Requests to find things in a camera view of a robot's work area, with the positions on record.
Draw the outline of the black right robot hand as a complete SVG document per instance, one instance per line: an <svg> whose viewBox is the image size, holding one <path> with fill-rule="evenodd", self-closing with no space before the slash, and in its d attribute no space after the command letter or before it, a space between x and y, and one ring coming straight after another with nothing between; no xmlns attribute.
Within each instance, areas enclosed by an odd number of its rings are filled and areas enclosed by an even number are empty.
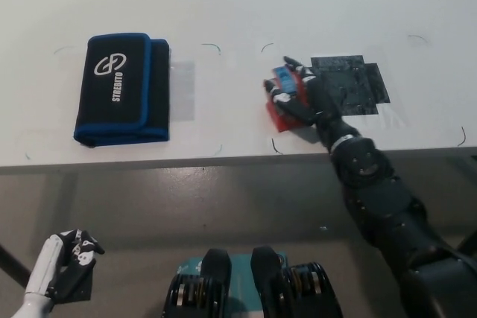
<svg viewBox="0 0 477 318"><path fill-rule="evenodd" d="M288 127L291 123L314 126L321 144L329 151L339 141L358 138L361 133L346 123L342 112L327 92L325 80L312 68L290 57L283 57L281 70L296 86L291 94L275 73L274 78L263 81L263 87L271 109L271 117Z"/></svg>

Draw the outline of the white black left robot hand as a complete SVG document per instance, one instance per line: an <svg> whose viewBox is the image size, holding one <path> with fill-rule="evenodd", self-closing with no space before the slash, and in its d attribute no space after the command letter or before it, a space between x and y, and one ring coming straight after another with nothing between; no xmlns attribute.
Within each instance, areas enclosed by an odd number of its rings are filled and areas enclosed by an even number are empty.
<svg viewBox="0 0 477 318"><path fill-rule="evenodd" d="M85 230L53 234L42 246L25 292L57 304L89 300L96 256L104 253Z"/></svg>

